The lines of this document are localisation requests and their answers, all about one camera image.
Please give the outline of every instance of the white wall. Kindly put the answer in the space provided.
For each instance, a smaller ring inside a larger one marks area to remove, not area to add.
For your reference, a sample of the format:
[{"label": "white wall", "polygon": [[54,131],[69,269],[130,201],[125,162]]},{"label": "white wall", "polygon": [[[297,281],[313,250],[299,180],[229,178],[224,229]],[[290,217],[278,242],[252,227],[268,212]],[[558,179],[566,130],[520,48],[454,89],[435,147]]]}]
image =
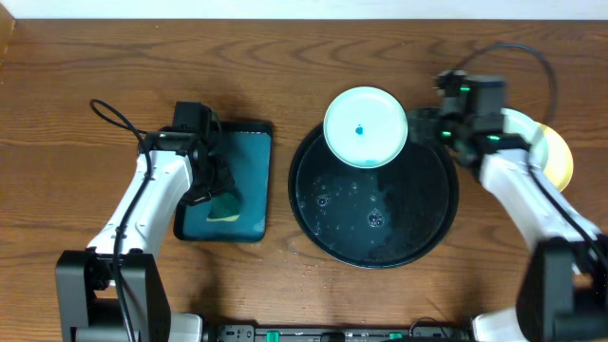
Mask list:
[{"label": "white wall", "polygon": [[26,18],[601,19],[608,0],[0,0]]}]

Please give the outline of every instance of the wood grain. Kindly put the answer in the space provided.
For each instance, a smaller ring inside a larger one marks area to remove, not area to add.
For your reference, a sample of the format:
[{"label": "wood grain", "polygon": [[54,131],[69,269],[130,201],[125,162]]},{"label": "wood grain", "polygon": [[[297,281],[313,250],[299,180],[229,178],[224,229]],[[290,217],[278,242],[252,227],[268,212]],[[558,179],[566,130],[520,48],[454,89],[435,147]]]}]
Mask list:
[{"label": "wood grain", "polygon": [[9,49],[10,37],[12,30],[15,27],[15,19],[10,15],[7,9],[0,4],[0,70],[4,64],[4,56]]},{"label": "wood grain", "polygon": [[[332,260],[301,233],[287,193],[292,156],[328,104],[380,86],[406,110],[437,104],[432,77],[475,48],[517,41],[544,52],[560,80],[551,125],[570,144],[564,194],[608,229],[608,24],[533,21],[19,21],[0,74],[0,335],[57,341],[54,264],[100,231],[132,177],[136,142],[88,109],[119,108],[142,129],[168,124],[178,100],[223,120],[275,127],[267,234],[260,243],[178,241],[159,269],[175,311],[214,322],[407,325],[514,303],[528,252],[502,207],[459,171],[459,213],[415,263],[366,271]],[[471,71],[508,78],[509,103],[540,119],[546,81],[518,52]]]}]

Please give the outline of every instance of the black tray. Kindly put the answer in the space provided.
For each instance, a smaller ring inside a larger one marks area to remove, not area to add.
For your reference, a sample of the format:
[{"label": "black tray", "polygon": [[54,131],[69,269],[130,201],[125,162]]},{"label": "black tray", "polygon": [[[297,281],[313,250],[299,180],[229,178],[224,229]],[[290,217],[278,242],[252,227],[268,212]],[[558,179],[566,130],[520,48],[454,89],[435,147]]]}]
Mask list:
[{"label": "black tray", "polygon": [[441,145],[410,138],[384,166],[348,166],[331,152],[320,124],[295,152],[289,199],[321,250],[353,266],[390,268],[422,257],[446,235],[458,208],[458,178]]}]

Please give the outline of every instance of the water droplet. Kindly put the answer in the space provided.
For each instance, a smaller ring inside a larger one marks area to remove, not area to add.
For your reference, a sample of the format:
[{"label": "water droplet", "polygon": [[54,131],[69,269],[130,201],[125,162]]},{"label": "water droplet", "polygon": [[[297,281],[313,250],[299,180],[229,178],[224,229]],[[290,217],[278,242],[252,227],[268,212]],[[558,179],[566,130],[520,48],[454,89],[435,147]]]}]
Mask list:
[{"label": "water droplet", "polygon": [[370,226],[374,228],[382,226],[384,224],[384,217],[382,216],[380,210],[373,209],[368,214],[368,222],[370,223]]},{"label": "water droplet", "polygon": [[330,195],[323,194],[316,197],[316,203],[320,206],[326,206],[330,202]]}]

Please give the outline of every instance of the green connector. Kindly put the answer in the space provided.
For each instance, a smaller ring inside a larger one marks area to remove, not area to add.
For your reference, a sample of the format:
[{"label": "green connector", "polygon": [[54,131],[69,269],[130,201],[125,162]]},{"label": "green connector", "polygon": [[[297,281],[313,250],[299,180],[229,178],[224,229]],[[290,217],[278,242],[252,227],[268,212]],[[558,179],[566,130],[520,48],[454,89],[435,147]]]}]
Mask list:
[{"label": "green connector", "polygon": [[278,332],[266,332],[266,342],[278,342]]}]

